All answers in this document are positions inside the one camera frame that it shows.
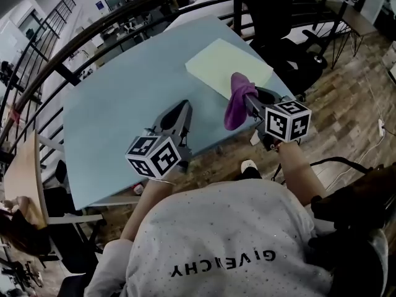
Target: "light blue table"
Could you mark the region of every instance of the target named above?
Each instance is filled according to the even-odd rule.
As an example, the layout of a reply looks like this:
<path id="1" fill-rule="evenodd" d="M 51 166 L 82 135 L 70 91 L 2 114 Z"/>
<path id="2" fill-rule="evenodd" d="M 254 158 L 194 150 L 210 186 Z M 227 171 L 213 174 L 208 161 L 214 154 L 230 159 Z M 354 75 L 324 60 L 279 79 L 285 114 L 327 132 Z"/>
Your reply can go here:
<path id="1" fill-rule="evenodd" d="M 184 66 L 217 38 L 260 58 L 224 23 L 208 16 L 138 44 L 71 90 L 64 105 L 64 148 L 77 209 L 101 204 L 142 180 L 124 154 L 135 136 L 182 99 L 193 109 L 188 145 L 194 154 L 254 123 L 249 118 L 237 131 L 227 131 L 228 101 Z M 267 88 L 293 98 L 275 73 Z"/>

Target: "purple towel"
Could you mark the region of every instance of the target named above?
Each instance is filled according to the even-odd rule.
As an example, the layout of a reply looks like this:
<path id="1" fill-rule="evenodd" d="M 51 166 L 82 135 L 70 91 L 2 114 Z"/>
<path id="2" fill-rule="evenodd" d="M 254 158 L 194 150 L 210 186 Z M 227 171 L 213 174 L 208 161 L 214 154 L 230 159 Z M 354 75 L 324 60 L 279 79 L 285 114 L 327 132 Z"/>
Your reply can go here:
<path id="1" fill-rule="evenodd" d="M 235 130 L 245 122 L 248 109 L 243 98 L 248 93 L 252 93 L 255 97 L 259 95 L 254 88 L 254 82 L 250 82 L 245 75 L 235 72 L 231 76 L 231 98 L 224 116 L 224 126 L 227 130 Z"/>

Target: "railing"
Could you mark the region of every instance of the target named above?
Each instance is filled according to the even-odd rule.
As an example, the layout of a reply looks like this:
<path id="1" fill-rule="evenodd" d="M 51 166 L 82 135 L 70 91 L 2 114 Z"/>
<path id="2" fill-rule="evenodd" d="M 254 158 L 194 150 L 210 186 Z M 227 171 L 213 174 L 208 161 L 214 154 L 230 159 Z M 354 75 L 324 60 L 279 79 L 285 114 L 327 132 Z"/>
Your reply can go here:
<path id="1" fill-rule="evenodd" d="M 206 1 L 200 4 L 195 4 L 192 6 L 188 6 L 184 9 L 178 10 L 172 14 L 168 14 L 160 19 L 154 20 L 146 25 L 144 25 L 141 28 L 138 28 L 137 30 L 134 30 L 133 32 L 127 34 L 123 38 L 117 40 L 114 42 L 112 45 L 109 45 L 105 49 L 99 51 L 96 53 L 94 56 L 89 58 L 83 65 L 81 65 L 79 68 L 77 68 L 74 72 L 71 72 L 69 69 L 67 69 L 65 66 L 63 66 L 63 62 L 74 52 L 79 50 L 86 42 L 88 42 L 91 38 L 94 36 L 98 35 L 101 33 L 104 29 L 109 28 L 111 25 L 115 24 L 116 22 L 120 22 L 124 20 L 126 17 L 131 16 L 131 15 L 136 15 L 140 14 L 143 11 L 151 10 L 154 7 L 160 6 L 164 0 L 133 0 L 125 4 L 123 7 L 120 7 L 119 9 L 116 9 L 112 13 L 108 14 L 107 16 L 101 18 L 100 20 L 96 21 L 95 23 L 91 24 L 91 26 L 87 27 L 83 32 L 78 34 L 76 37 L 74 37 L 67 45 L 65 45 L 57 54 L 54 55 L 54 57 L 49 60 L 46 63 L 46 66 L 38 72 L 38 74 L 35 76 L 34 80 L 27 86 L 27 88 L 24 90 L 24 92 L 21 94 L 19 100 L 17 102 L 14 102 L 13 104 L 13 114 L 12 115 L 18 115 L 23 112 L 26 104 L 30 102 L 30 100 L 33 98 L 33 96 L 37 93 L 40 94 L 40 89 L 43 85 L 43 82 L 54 72 L 57 71 L 60 73 L 64 78 L 65 81 L 63 81 L 50 95 L 49 97 L 41 103 L 40 106 L 36 106 L 35 112 L 33 115 L 26 120 L 25 127 L 21 130 L 20 133 L 16 133 L 15 136 L 15 141 L 12 144 L 11 147 L 11 152 L 16 153 L 17 152 L 17 146 L 18 143 L 21 141 L 21 139 L 24 137 L 24 140 L 26 140 L 26 136 L 28 133 L 28 130 L 30 129 L 30 126 L 32 126 L 32 129 L 35 128 L 35 122 L 38 117 L 38 115 L 44 110 L 44 108 L 48 105 L 51 100 L 60 93 L 60 91 L 67 85 L 67 84 L 72 84 L 73 86 L 76 86 L 79 84 L 80 79 L 78 76 L 80 73 L 88 68 L 91 64 L 93 64 L 95 61 L 98 59 L 102 58 L 105 54 L 110 52 L 111 50 L 115 49 L 117 46 L 123 44 L 125 41 L 130 40 L 131 38 L 134 38 L 135 36 L 146 32 L 148 29 L 162 23 L 165 21 L 172 21 L 175 18 L 177 18 L 181 14 L 185 14 L 187 12 L 197 10 L 203 7 L 211 6 L 214 4 L 222 3 L 222 2 L 227 2 L 227 1 L 233 1 L 234 3 L 234 12 L 220 16 L 220 20 L 225 20 L 225 19 L 233 19 L 233 30 L 240 35 L 241 30 L 244 28 L 252 27 L 253 24 L 247 24 L 247 25 L 241 25 L 241 16 L 243 14 L 247 14 L 248 11 L 243 11 L 242 8 L 242 1 L 243 0 L 212 0 L 212 1 Z M 307 25 L 307 24 L 318 24 L 318 23 L 323 23 L 323 22 L 329 22 L 333 21 L 334 18 L 329 18 L 326 16 L 326 12 L 323 10 L 323 5 L 324 1 L 322 0 L 321 2 L 318 3 L 312 3 L 312 5 L 315 5 L 318 8 L 318 15 L 315 19 L 315 21 L 312 21 L 311 23 L 303 23 L 302 25 Z M 244 38 L 245 40 L 250 40 L 254 38 L 254 36 L 249 36 Z M 9 88 L 10 85 L 7 87 L 6 95 L 9 93 Z M 3 100 L 3 103 L 1 105 L 0 109 L 0 117 L 2 117 L 2 114 L 4 112 L 4 104 L 6 102 L 6 96 L 4 97 L 5 100 Z M 50 117 L 42 126 L 39 128 L 38 133 L 42 133 L 63 111 L 63 107 L 59 107 L 59 109 Z M 9 131 L 12 128 L 12 125 L 15 122 L 15 117 L 12 117 L 10 115 L 2 128 L 2 131 L 0 133 L 0 145 L 4 143 L 6 140 L 7 136 L 9 135 Z M 60 125 L 52 134 L 49 135 L 49 139 L 54 139 L 61 131 L 63 130 L 63 125 Z M 45 160 L 48 159 L 48 157 L 54 152 L 54 150 L 50 150 L 42 159 L 41 162 L 43 163 Z"/>
<path id="2" fill-rule="evenodd" d="M 49 57 L 53 51 L 56 40 L 59 39 L 59 34 L 62 32 L 67 19 L 72 13 L 75 6 L 73 0 L 61 0 L 56 7 L 48 14 L 47 18 L 41 21 L 40 26 L 31 37 L 28 45 L 21 54 L 17 64 L 13 68 L 13 73 L 8 80 L 7 89 L 0 108 L 0 116 L 4 114 L 6 105 L 15 106 L 17 99 L 24 93 L 25 89 L 30 86 L 37 74 L 45 67 L 44 61 L 48 62 Z M 14 90 L 12 101 L 7 102 L 9 94 Z M 42 104 L 40 101 L 41 87 L 29 98 L 26 107 L 25 119 L 30 117 L 31 110 L 36 112 L 38 107 Z M 35 119 L 33 120 L 33 129 L 35 128 Z M 15 142 L 19 136 L 19 126 L 15 128 Z M 27 130 L 23 131 L 24 139 L 27 138 Z"/>

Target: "white sneaker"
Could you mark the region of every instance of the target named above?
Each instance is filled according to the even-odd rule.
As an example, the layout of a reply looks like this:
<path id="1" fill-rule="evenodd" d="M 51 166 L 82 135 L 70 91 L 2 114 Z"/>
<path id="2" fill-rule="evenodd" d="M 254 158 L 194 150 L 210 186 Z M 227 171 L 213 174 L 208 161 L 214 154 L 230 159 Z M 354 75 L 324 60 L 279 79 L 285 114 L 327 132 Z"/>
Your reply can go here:
<path id="1" fill-rule="evenodd" d="M 246 160 L 246 161 L 243 161 L 241 164 L 241 172 L 243 173 L 246 170 L 246 168 L 248 168 L 248 167 L 253 167 L 253 168 L 257 169 L 256 164 L 252 160 Z"/>

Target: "person's hair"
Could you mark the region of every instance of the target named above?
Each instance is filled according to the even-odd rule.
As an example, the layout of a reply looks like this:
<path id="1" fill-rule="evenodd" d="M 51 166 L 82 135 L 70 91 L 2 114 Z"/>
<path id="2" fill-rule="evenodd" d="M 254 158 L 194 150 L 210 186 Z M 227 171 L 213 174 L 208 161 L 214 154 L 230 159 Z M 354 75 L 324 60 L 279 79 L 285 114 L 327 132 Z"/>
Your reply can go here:
<path id="1" fill-rule="evenodd" d="M 32 256 L 39 256 L 41 250 L 34 240 L 32 241 L 32 239 L 28 238 L 27 234 L 30 233 L 29 230 L 26 230 L 25 226 L 14 223 L 12 216 L 12 213 L 0 209 L 0 236 L 8 240 L 17 250 Z"/>

